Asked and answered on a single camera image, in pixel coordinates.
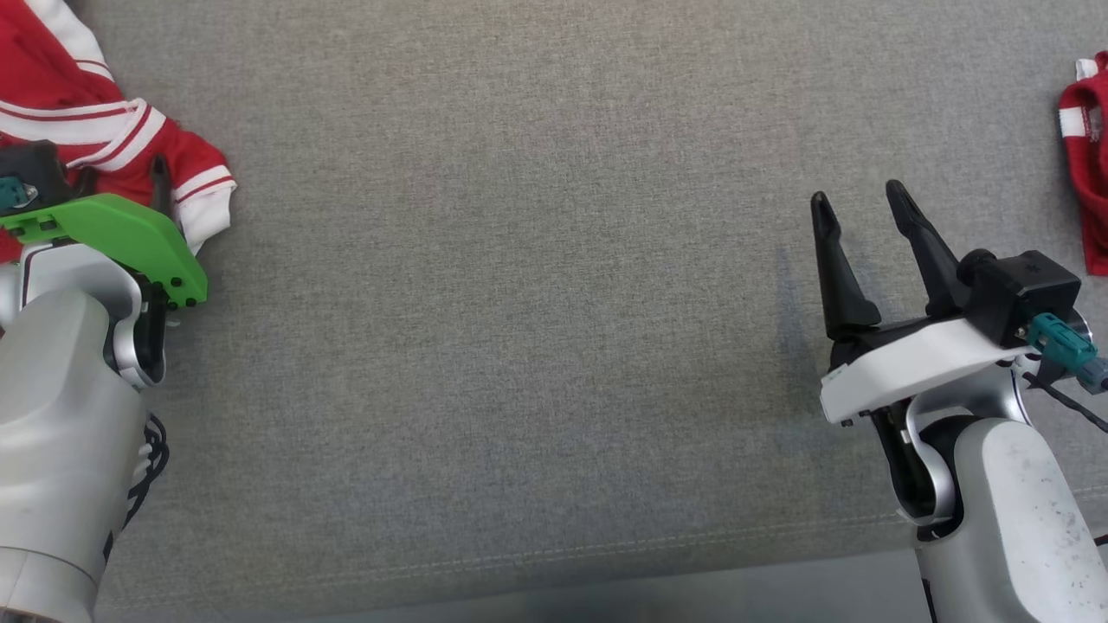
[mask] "black cable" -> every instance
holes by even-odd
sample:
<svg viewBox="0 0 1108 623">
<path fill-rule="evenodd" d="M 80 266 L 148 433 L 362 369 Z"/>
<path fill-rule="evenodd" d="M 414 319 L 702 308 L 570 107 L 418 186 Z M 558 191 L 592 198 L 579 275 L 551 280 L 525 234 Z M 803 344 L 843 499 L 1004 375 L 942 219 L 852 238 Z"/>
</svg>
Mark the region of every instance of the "black cable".
<svg viewBox="0 0 1108 623">
<path fill-rule="evenodd" d="M 165 469 L 165 463 L 170 462 L 170 447 L 166 445 L 165 427 L 162 426 L 162 420 L 157 419 L 154 413 L 150 415 L 150 419 L 146 421 L 146 428 L 143 430 L 143 436 L 146 438 L 146 443 L 150 443 L 150 464 L 146 466 L 146 476 L 143 477 L 142 482 L 135 484 L 127 491 L 127 499 L 134 499 L 134 504 L 132 504 L 131 510 L 127 511 L 126 519 L 123 520 L 123 528 L 126 528 L 131 523 L 131 519 L 134 518 L 135 513 L 142 507 L 144 500 L 146 500 L 146 493 L 150 492 L 150 486 L 154 482 L 158 476 L 162 476 L 162 471 Z"/>
<path fill-rule="evenodd" d="M 1035 375 L 1030 372 L 1024 372 L 1024 378 L 1027 380 L 1027 382 L 1032 385 L 1032 387 L 1046 391 L 1050 396 L 1050 398 L 1054 398 L 1058 402 L 1061 402 L 1065 407 L 1068 407 L 1077 411 L 1078 413 L 1081 413 L 1083 416 L 1085 416 L 1085 419 L 1092 422 L 1094 426 L 1099 428 L 1102 432 L 1108 432 L 1108 422 L 1100 419 L 1100 417 L 1098 417 L 1092 411 L 1083 407 L 1077 400 L 1074 400 L 1069 396 L 1066 396 L 1065 394 L 1058 391 L 1057 389 L 1050 387 L 1049 385 L 1039 382 L 1039 380 L 1035 378 Z"/>
</svg>

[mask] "gray fabric surface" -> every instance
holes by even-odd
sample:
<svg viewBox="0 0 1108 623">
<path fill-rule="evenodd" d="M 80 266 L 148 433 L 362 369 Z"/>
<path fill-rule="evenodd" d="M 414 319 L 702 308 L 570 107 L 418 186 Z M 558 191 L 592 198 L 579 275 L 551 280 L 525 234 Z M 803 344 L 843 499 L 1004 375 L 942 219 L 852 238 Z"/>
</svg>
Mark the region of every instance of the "gray fabric surface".
<svg viewBox="0 0 1108 623">
<path fill-rule="evenodd" d="M 1055 105 L 1102 0 L 98 0 L 120 83 L 225 150 L 233 228 L 154 400 L 115 621 L 289 619 L 901 547 L 820 417 L 808 200 L 888 319 L 957 254 L 1083 267 Z M 1083 309 L 1108 335 L 1108 282 Z M 1028 407 L 1095 527 L 1108 437 Z"/>
</svg>

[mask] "white stripe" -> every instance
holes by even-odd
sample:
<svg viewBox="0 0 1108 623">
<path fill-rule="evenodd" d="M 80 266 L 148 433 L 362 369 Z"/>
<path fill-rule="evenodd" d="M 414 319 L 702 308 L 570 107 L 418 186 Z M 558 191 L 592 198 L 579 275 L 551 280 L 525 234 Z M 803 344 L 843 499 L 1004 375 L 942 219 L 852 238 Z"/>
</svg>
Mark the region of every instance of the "white stripe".
<svg viewBox="0 0 1108 623">
<path fill-rule="evenodd" d="M 142 100 L 135 100 L 135 103 L 137 103 L 138 105 L 135 108 L 134 111 L 127 114 L 127 116 L 124 119 L 123 125 L 120 126 L 115 135 L 109 140 L 107 144 L 96 150 L 95 153 L 70 161 L 69 163 L 65 164 L 65 166 L 74 168 L 90 162 L 96 162 L 99 160 L 103 160 L 107 157 L 109 154 L 114 152 L 116 147 L 122 145 L 123 141 L 125 141 L 127 135 L 131 134 L 131 131 L 134 130 L 135 125 L 137 125 L 138 122 L 142 121 L 142 115 L 146 113 L 146 109 L 148 108 L 148 104 L 146 104 L 146 102 Z"/>
<path fill-rule="evenodd" d="M 219 232 L 230 227 L 230 193 L 235 190 L 234 182 L 216 184 L 212 192 L 204 188 L 203 193 L 193 195 L 177 204 L 177 218 L 185 235 L 188 247 L 196 253 L 201 244 Z"/>
<path fill-rule="evenodd" d="M 93 168 L 112 172 L 119 171 L 131 164 L 131 161 L 138 157 L 138 154 L 141 154 L 143 150 L 150 145 L 150 142 L 154 140 L 154 136 L 162 131 L 163 125 L 165 125 L 165 115 L 158 112 L 157 109 L 151 106 L 150 116 L 146 119 L 146 123 L 138 129 L 138 132 L 135 133 L 131 141 L 127 142 L 126 146 L 123 147 L 123 151 L 104 163 L 93 164 Z"/>
<path fill-rule="evenodd" d="M 1097 67 L 1097 62 L 1092 59 L 1080 59 L 1077 61 L 1077 79 L 1085 80 L 1086 78 L 1092 78 L 1100 71 Z"/>
<path fill-rule="evenodd" d="M 211 184 L 220 177 L 230 177 L 230 171 L 227 171 L 227 167 L 222 164 L 219 166 L 213 166 L 207 171 L 202 171 L 188 180 L 185 180 L 184 184 L 174 188 L 173 198 L 179 200 L 196 188 L 199 188 L 204 184 Z"/>
<path fill-rule="evenodd" d="M 82 70 L 84 70 L 84 71 L 86 71 L 89 73 L 95 73 L 96 75 L 106 78 L 106 79 L 111 80 L 112 82 L 115 82 L 115 79 L 112 78 L 112 72 L 107 71 L 107 69 L 104 68 L 104 65 L 102 65 L 102 64 L 90 63 L 88 61 L 78 61 L 76 62 L 76 67 L 81 68 Z"/>
<path fill-rule="evenodd" d="M 17 106 L 16 104 L 9 104 L 8 102 L 0 102 L 0 112 L 13 112 L 17 114 L 22 114 L 27 116 L 40 118 L 43 120 L 53 119 L 55 116 L 78 116 L 85 114 L 100 114 L 114 112 L 123 115 L 140 105 L 142 105 L 142 100 L 132 100 L 130 102 L 113 102 L 111 104 L 93 104 L 91 106 L 73 106 L 71 109 L 28 109 L 23 106 Z"/>
<path fill-rule="evenodd" d="M 125 116 L 103 116 L 72 121 L 22 119 L 0 110 L 0 135 L 24 141 L 47 140 L 59 145 L 99 145 L 117 136 L 126 125 Z"/>
<path fill-rule="evenodd" d="M 1058 121 L 1061 122 L 1061 135 L 1085 136 L 1085 115 L 1086 111 L 1081 106 L 1058 111 Z"/>
<path fill-rule="evenodd" d="M 71 59 L 88 59 L 104 62 L 104 53 L 100 51 L 96 38 L 89 27 L 76 19 L 73 11 L 62 0 L 24 0 L 28 8 L 34 12 Z"/>
</svg>

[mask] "teal connector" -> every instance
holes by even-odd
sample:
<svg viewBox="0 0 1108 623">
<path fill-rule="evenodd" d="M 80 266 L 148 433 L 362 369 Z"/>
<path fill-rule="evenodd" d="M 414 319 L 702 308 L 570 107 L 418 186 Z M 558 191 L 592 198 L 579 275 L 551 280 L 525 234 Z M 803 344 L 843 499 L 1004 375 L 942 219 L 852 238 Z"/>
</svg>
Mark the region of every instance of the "teal connector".
<svg viewBox="0 0 1108 623">
<path fill-rule="evenodd" d="M 1097 347 L 1054 314 L 1039 314 L 1027 327 L 1027 344 L 1045 359 L 1077 375 L 1081 366 L 1097 358 Z"/>
<path fill-rule="evenodd" d="M 27 205 L 27 187 L 19 177 L 0 177 L 0 210 Z"/>
</svg>

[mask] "red fabric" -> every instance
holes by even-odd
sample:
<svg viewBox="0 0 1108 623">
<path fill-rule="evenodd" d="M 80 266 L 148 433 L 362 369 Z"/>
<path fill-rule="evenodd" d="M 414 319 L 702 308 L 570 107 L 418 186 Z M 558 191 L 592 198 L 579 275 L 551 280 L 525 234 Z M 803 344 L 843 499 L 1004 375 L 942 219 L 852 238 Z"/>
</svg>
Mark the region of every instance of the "red fabric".
<svg viewBox="0 0 1108 623">
<path fill-rule="evenodd" d="M 1108 149 L 1102 136 L 1108 111 L 1108 51 L 1097 54 L 1096 63 L 1099 72 L 1066 89 L 1059 108 L 1064 114 L 1079 109 L 1084 121 L 1083 134 L 1064 140 L 1070 178 L 1081 204 L 1085 264 L 1089 274 L 1108 276 Z"/>
<path fill-rule="evenodd" d="M 55 16 L 83 29 L 58 2 Z M 91 33 L 83 30 L 82 43 L 91 43 L 99 54 Z M 114 82 L 94 71 L 103 63 L 71 58 L 23 0 L 0 0 L 0 147 L 53 141 L 70 168 L 71 183 L 79 168 L 91 166 L 99 173 L 98 193 L 119 194 L 143 205 L 151 203 L 150 166 L 157 154 L 164 154 L 170 165 L 182 212 L 189 198 L 234 188 L 222 153 L 143 100 L 126 101 Z M 184 192 L 177 192 L 182 187 Z M 225 211 L 226 203 L 205 204 L 208 208 Z M 189 236 L 187 224 L 185 235 Z M 198 244 L 203 238 L 188 242 Z M 18 258 L 19 252 L 18 242 L 0 234 L 0 262 Z"/>
</svg>

